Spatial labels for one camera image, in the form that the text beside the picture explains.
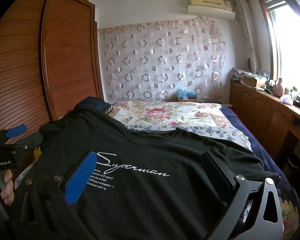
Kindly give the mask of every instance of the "bed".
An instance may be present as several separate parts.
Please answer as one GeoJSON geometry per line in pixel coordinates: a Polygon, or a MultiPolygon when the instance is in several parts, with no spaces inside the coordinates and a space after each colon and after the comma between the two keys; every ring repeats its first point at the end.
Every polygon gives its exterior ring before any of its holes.
{"type": "MultiPolygon", "coordinates": [[[[121,101],[113,104],[109,115],[129,129],[165,131],[180,127],[202,136],[230,140],[253,151],[263,160],[266,171],[276,172],[281,176],[276,187],[282,192],[280,204],[285,239],[297,229],[299,215],[295,207],[297,205],[291,199],[289,182],[270,155],[228,107],[215,103],[121,101]]],[[[16,187],[32,165],[16,179],[16,187]]],[[[250,203],[245,210],[244,219],[249,210],[250,203]]]]}

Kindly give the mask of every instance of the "window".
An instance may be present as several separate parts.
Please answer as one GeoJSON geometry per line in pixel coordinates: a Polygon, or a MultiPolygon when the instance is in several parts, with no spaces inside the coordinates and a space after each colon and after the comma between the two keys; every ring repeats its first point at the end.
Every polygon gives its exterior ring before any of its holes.
{"type": "Polygon", "coordinates": [[[300,92],[300,18],[284,0],[259,0],[271,50],[271,78],[300,92]]]}

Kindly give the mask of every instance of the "trash can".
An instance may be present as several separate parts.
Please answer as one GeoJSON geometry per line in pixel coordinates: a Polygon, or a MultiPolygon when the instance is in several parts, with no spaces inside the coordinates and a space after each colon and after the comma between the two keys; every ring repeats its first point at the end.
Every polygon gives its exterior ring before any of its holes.
{"type": "Polygon", "coordinates": [[[299,157],[294,154],[289,154],[282,168],[282,172],[289,179],[292,173],[298,168],[299,165],[300,165],[299,157]]]}

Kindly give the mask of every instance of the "dark blue cloth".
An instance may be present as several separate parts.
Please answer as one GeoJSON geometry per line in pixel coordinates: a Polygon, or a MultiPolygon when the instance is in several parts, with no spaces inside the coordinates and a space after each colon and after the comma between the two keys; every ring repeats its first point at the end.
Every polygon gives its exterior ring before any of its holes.
{"type": "Polygon", "coordinates": [[[281,191],[291,191],[291,186],[283,174],[283,172],[279,169],[279,167],[275,164],[271,156],[267,153],[267,151],[262,147],[262,145],[257,141],[257,139],[249,132],[249,130],[242,124],[239,118],[235,115],[235,113],[226,106],[222,106],[221,112],[226,116],[229,122],[238,130],[243,132],[244,135],[248,136],[249,142],[251,143],[252,151],[259,157],[264,165],[266,171],[271,171],[278,173],[281,176],[280,182],[276,185],[278,189],[281,191]]]}
{"type": "Polygon", "coordinates": [[[84,100],[80,101],[74,107],[74,111],[79,109],[94,109],[101,112],[106,111],[111,105],[100,98],[95,98],[93,96],[88,96],[84,100]]]}

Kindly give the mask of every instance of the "human hand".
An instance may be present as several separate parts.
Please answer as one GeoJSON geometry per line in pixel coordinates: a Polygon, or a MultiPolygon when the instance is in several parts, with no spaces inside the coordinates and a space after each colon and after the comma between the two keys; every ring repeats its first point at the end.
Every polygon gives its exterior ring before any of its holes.
{"type": "Polygon", "coordinates": [[[7,184],[7,186],[0,193],[1,198],[4,200],[4,203],[7,205],[11,205],[14,201],[13,182],[11,179],[12,179],[12,172],[11,170],[7,170],[3,176],[3,180],[7,184]]]}

